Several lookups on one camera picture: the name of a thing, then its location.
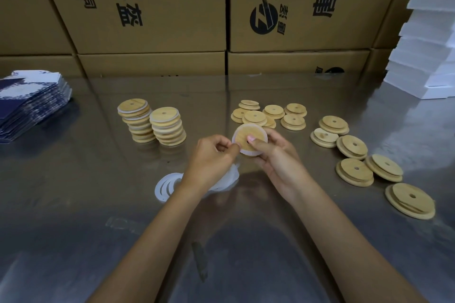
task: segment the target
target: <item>forearm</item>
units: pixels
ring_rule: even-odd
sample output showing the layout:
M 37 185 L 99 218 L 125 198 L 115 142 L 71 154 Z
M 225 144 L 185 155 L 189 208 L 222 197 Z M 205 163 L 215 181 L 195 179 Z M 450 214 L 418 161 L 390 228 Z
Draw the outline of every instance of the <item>forearm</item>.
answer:
M 346 302 L 426 302 L 308 177 L 294 208 Z
M 179 187 L 115 270 L 88 300 L 153 302 L 169 263 L 202 195 Z

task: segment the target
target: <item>metal table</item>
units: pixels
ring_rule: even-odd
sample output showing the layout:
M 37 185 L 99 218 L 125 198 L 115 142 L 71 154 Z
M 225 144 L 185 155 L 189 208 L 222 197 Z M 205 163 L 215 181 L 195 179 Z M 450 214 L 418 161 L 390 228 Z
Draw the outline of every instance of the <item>metal table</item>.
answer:
M 299 102 L 307 128 L 277 130 L 367 239 L 431 302 L 455 301 L 455 98 L 420 101 L 388 84 L 344 74 L 71 80 L 74 100 L 0 147 L 0 302 L 84 302 L 162 204 L 159 179 L 182 173 L 197 139 L 232 136 L 241 99 Z M 117 105 L 144 98 L 179 109 L 187 140 L 136 144 Z M 354 187 L 335 173 L 343 155 L 311 142 L 337 115 L 370 153 L 399 163 L 405 182 L 436 201 L 429 221 L 384 197 L 388 183 Z M 194 212 L 163 282 L 160 302 L 342 302 L 296 214 L 250 159 L 240 180 Z

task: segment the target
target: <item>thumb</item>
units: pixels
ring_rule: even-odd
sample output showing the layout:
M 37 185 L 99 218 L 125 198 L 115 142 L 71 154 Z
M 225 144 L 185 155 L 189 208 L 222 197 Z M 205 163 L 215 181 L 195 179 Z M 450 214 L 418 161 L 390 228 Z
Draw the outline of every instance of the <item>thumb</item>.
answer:
M 264 152 L 266 155 L 269 155 L 272 150 L 275 148 L 275 145 L 266 143 L 260 139 L 254 138 L 251 134 L 247 136 L 248 143 L 251 144 L 255 149 Z
M 226 151 L 223 152 L 229 157 L 232 163 L 234 163 L 235 158 L 240 153 L 240 146 L 236 143 L 233 143 Z

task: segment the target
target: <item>person's right arm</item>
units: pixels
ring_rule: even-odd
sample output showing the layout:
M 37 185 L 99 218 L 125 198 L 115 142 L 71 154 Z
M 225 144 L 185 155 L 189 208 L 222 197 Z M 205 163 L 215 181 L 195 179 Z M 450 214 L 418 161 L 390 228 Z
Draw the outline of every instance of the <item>person's right arm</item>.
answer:
M 294 146 L 275 130 L 265 130 L 269 143 L 248 136 L 264 152 L 255 161 L 299 215 L 346 302 L 427 302 L 311 178 Z

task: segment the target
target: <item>hand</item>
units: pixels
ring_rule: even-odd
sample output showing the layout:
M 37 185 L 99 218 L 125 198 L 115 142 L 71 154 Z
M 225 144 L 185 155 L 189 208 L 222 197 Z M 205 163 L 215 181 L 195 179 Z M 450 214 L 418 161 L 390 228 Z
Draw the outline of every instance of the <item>hand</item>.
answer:
M 293 204 L 300 198 L 299 187 L 309 179 L 309 174 L 290 142 L 274 129 L 264 130 L 268 135 L 268 143 L 255 139 L 252 135 L 247 137 L 255 149 L 263 151 L 254 161 L 264 170 L 281 196 Z
M 181 186 L 190 187 L 204 195 L 234 163 L 240 146 L 225 136 L 215 134 L 199 139 L 190 158 Z

